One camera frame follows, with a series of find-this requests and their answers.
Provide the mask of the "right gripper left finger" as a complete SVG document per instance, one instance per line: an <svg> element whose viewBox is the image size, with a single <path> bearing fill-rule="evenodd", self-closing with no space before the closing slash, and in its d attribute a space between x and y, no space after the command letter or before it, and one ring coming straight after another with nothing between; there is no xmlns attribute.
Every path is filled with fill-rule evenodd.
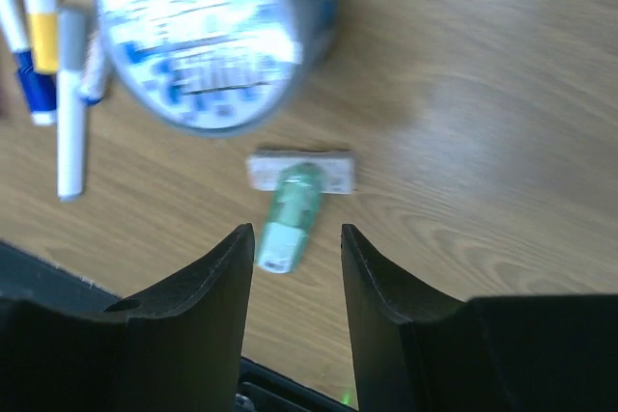
<svg viewBox="0 0 618 412"><path fill-rule="evenodd" d="M253 272L241 225L102 311L1 295L5 411L230 411Z"/></svg>

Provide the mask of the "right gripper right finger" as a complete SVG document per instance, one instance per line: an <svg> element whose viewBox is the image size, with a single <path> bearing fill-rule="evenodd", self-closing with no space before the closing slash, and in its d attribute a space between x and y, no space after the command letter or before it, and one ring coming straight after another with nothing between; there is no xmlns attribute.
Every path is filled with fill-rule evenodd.
<svg viewBox="0 0 618 412"><path fill-rule="evenodd" d="M613 294L461 301L351 224L341 261L362 411L613 411Z"/></svg>

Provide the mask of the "white grey eraser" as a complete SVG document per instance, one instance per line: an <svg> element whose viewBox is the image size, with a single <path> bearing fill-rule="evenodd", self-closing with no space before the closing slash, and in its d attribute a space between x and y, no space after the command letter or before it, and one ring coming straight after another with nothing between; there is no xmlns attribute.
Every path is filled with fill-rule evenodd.
<svg viewBox="0 0 618 412"><path fill-rule="evenodd" d="M272 192L285 171L310 164L322 172L322 192L350 195L355 189L355 155L352 151L292 151L260 149L246 160L249 184Z"/></svg>

